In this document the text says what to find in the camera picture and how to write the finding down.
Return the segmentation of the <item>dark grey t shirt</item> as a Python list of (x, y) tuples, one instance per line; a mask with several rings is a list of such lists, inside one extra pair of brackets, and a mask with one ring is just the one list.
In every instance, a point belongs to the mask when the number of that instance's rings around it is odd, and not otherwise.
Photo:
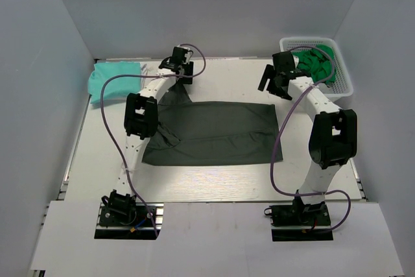
[(280, 162), (272, 155), (279, 132), (273, 104), (193, 102), (176, 84), (158, 105), (158, 130), (143, 163), (155, 166), (225, 166)]

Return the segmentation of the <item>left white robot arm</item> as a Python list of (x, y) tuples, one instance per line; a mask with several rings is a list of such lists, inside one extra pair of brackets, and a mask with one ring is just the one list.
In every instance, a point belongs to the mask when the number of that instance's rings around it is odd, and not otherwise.
[(109, 78), (102, 85), (100, 92), (100, 111), (104, 127), (121, 157), (121, 172), (115, 189), (102, 203), (122, 224), (131, 224), (137, 217), (136, 201), (141, 201), (145, 208), (145, 200), (137, 192), (132, 183), (133, 170), (143, 159), (144, 151), (158, 129), (158, 104), (161, 98), (177, 82), (191, 84), (193, 78), (201, 74), (194, 73), (194, 62), (191, 60), (195, 45), (181, 43), (173, 48), (172, 55), (163, 59), (154, 75), (148, 75), (149, 83), (139, 92), (129, 93), (126, 97), (123, 126), (126, 132), (126, 145), (122, 148), (110, 130), (104, 112), (104, 94), (106, 87), (113, 81), (122, 78), (145, 78), (144, 75), (120, 74)]

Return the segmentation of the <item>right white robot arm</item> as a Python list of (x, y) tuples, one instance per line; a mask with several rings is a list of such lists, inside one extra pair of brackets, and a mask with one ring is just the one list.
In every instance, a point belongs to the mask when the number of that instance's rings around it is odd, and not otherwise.
[(316, 217), (326, 199), (332, 179), (357, 153), (357, 114), (343, 110), (318, 87), (305, 70), (298, 67), (291, 51), (275, 53), (267, 65), (258, 89), (293, 101), (292, 114), (301, 106), (313, 123), (308, 143), (311, 164), (301, 187), (293, 194), (293, 216), (300, 224)]

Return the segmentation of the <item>green t shirt in basket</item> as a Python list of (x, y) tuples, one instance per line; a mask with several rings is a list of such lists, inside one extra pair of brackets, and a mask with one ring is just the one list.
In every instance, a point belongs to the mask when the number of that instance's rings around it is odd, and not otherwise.
[[(334, 61), (335, 55), (332, 48), (326, 45), (317, 45), (317, 48), (323, 50), (330, 58)], [(298, 69), (302, 69), (313, 79), (313, 82), (318, 82), (319, 80), (326, 79), (330, 76), (332, 71), (331, 61), (323, 55), (320, 51), (316, 49), (309, 49), (303, 51), (292, 51), (293, 56), (298, 57)], [(336, 80), (336, 73), (334, 73), (330, 79), (324, 81), (324, 84), (328, 87), (331, 87)]]

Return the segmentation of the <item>white plastic basket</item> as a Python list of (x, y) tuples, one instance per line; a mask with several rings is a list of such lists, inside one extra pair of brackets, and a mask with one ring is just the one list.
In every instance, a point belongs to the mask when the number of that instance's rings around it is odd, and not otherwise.
[(326, 94), (327, 98), (331, 99), (331, 101), (349, 97), (353, 94), (353, 86), (343, 57), (334, 40), (321, 37), (288, 37), (282, 38), (279, 41), (280, 51), (291, 50), (298, 52), (309, 50), (311, 49), (311, 46), (316, 47), (317, 45), (326, 45), (332, 48), (335, 55), (334, 64), (336, 73), (336, 80), (331, 87), (321, 83), (319, 88)]

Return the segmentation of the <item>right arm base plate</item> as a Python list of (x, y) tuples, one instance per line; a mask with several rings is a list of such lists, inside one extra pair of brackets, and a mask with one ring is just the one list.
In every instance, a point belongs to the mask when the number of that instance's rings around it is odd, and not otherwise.
[(264, 209), (270, 218), (273, 242), (332, 241), (331, 219), (326, 205), (298, 214), (293, 205), (273, 205)]

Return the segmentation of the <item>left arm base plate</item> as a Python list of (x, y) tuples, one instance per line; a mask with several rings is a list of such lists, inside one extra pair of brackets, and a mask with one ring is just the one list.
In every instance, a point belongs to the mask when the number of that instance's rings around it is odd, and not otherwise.
[(159, 234), (163, 222), (163, 204), (150, 205), (148, 211), (136, 204), (129, 216), (111, 211), (104, 204), (99, 208), (95, 239), (111, 240), (156, 240), (154, 229)]

